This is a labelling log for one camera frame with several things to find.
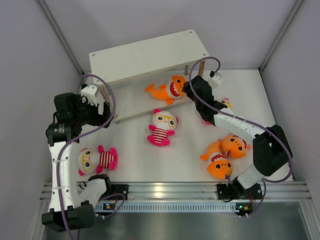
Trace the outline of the orange shark plush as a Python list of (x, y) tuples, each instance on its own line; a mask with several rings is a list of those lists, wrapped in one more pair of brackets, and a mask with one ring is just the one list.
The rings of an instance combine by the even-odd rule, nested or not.
[(221, 142), (221, 149), (227, 158), (240, 159), (252, 145), (237, 135), (228, 135)]
[(229, 180), (233, 173), (233, 163), (222, 150), (222, 140), (211, 143), (200, 159), (206, 161), (206, 169), (217, 180)]
[(151, 97), (159, 101), (165, 101), (167, 105), (171, 105), (175, 100), (181, 99), (185, 96), (183, 92), (185, 77), (182, 75), (172, 75), (168, 83), (155, 87), (152, 83), (144, 89)]

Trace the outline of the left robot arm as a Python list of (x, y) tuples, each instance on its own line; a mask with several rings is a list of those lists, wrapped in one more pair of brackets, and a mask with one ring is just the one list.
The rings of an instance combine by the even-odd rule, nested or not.
[(107, 128), (114, 110), (108, 102), (91, 103), (88, 95), (72, 92), (54, 97), (56, 122), (46, 130), (52, 163), (52, 188), (48, 212), (41, 216), (44, 226), (56, 232), (70, 232), (90, 228), (94, 224), (95, 207), (100, 199), (107, 200), (113, 194), (109, 177), (98, 175), (89, 180), (87, 187), (78, 192), (76, 180), (77, 155), (80, 138), (84, 137), (84, 125), (97, 130)]

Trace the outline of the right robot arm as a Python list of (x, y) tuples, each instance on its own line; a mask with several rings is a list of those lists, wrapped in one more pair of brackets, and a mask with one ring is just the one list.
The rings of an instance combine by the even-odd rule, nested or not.
[(211, 86), (199, 75), (184, 83), (182, 91), (194, 102), (204, 121), (228, 129), (252, 146), (253, 163), (231, 184), (234, 197), (246, 198), (253, 185), (273, 175), (285, 164), (293, 167), (293, 154), (281, 126), (266, 127), (235, 114), (215, 100)]

